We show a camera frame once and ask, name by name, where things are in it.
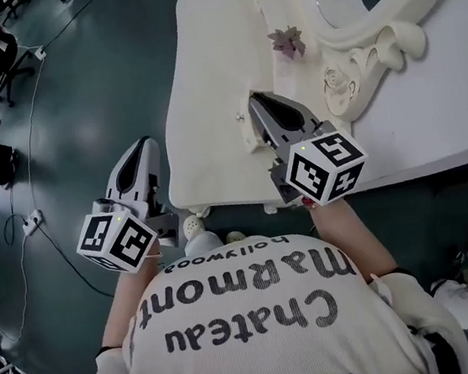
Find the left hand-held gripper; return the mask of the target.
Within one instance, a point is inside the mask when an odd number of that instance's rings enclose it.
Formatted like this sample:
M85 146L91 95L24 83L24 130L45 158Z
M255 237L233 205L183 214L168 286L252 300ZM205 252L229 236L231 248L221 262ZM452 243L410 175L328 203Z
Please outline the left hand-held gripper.
M160 151L153 138L137 140L109 176L104 198L84 219L77 254L112 271L138 271L152 244L177 247L178 215L158 202Z

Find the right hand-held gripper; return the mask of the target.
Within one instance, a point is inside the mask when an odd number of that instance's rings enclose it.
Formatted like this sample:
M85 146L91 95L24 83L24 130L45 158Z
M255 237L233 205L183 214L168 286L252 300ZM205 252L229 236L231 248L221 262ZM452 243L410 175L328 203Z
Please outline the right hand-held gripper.
M367 153L345 129L320 122L299 102L269 91L254 92L248 110L262 141L277 148L269 172L285 203L305 196L325 206L354 189ZM308 133L282 142L281 131Z

